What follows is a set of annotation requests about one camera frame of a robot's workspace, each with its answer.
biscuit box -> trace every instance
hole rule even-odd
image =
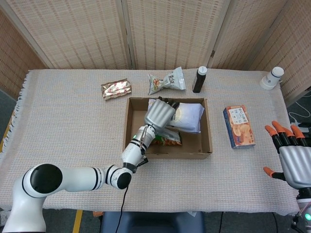
[[[253,130],[244,105],[226,107],[224,117],[232,148],[248,148],[255,145]]]

wicker panel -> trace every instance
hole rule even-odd
[[[242,69],[286,0],[237,0],[236,8],[214,56],[213,68]]]
[[[311,86],[311,1],[289,1],[278,24],[250,70],[285,69],[281,90],[285,101]]]
[[[0,88],[17,99],[28,70],[42,68],[41,60],[0,11]]]
[[[114,0],[7,2],[55,68],[129,68]]]
[[[137,69],[205,61],[224,0],[127,0]]]

white tablecloth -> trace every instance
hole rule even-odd
[[[33,70],[17,103],[17,118],[1,155],[0,207],[12,206],[14,180],[32,166],[122,165],[126,99],[148,97],[148,73],[164,70]],[[191,91],[196,69],[184,70],[186,91],[161,90],[152,97],[207,98],[213,154],[205,160],[150,160],[133,176],[125,211],[238,211],[293,213],[297,192],[262,170],[281,170],[264,126],[278,120],[289,125],[279,86],[259,86],[261,71],[209,69],[199,94]],[[127,78],[132,94],[104,101],[101,84]],[[256,145],[230,147],[223,117],[226,106],[244,104]],[[97,191],[48,197],[45,208],[119,211],[124,191],[104,185]]]

open cardboard box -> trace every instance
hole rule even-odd
[[[144,117],[148,110],[150,98],[127,99],[123,150],[132,140],[141,126],[144,126]],[[180,103],[200,103],[205,108],[201,117],[201,133],[180,132],[182,146],[150,145],[146,156],[153,159],[205,159],[212,153],[212,141],[208,120],[207,100],[199,99],[173,99]]]

white robotic arm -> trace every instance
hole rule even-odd
[[[178,103],[159,98],[145,116],[145,126],[140,127],[121,155],[123,167],[115,165],[98,167],[64,168],[40,164],[18,178],[13,188],[13,207],[3,233],[44,233],[45,221],[42,207],[45,198],[60,190],[68,192],[90,191],[104,183],[125,189],[137,167],[148,162],[144,156],[157,132],[162,131],[175,113]]]

